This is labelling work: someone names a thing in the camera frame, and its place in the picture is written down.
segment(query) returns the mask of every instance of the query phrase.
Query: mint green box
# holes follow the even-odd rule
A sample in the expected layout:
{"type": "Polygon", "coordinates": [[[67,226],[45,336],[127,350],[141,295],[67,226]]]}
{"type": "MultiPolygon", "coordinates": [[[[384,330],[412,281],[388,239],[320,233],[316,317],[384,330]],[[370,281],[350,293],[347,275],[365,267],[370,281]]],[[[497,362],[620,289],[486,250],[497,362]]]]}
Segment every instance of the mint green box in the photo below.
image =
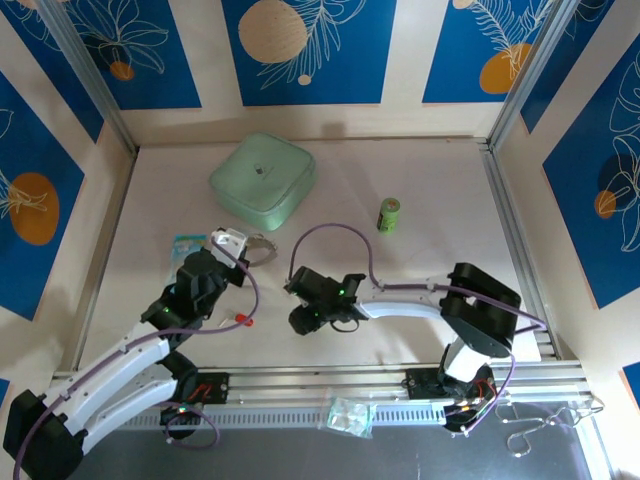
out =
{"type": "Polygon", "coordinates": [[[282,225],[316,180],[306,150],[267,133],[254,133],[209,177],[218,203],[260,230],[282,225]]]}

